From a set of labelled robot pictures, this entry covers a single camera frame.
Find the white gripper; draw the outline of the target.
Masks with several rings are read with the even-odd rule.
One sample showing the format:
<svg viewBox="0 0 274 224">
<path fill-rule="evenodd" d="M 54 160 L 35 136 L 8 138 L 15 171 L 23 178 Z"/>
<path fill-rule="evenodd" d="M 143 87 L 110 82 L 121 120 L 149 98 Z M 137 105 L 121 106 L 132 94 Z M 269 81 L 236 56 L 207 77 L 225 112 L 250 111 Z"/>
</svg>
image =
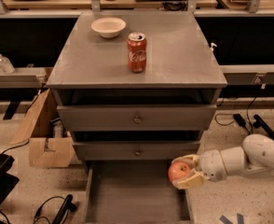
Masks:
<svg viewBox="0 0 274 224">
<path fill-rule="evenodd" d="M 218 182 L 227 178 L 226 167 L 224 165 L 219 150 L 209 150 L 203 154 L 190 154 L 175 158 L 172 163 L 184 162 L 192 169 L 187 177 L 183 177 L 173 181 L 173 185 L 178 189 L 189 189 L 200 187 L 206 178 L 212 182 Z M 201 172 L 193 169 L 199 167 Z"/>
</svg>

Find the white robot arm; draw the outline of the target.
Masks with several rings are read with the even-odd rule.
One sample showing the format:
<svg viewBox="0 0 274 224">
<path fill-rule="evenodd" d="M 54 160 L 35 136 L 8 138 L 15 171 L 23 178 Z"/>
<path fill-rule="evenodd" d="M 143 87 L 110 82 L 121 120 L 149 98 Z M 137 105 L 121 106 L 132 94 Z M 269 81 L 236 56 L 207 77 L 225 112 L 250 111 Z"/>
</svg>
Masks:
<svg viewBox="0 0 274 224">
<path fill-rule="evenodd" d="M 230 175 L 274 176 L 274 140 L 262 134 L 250 134 L 241 147 L 179 157 L 171 162 L 168 170 L 169 180 L 178 189 L 199 187 L 205 180 L 226 180 Z"/>
</svg>

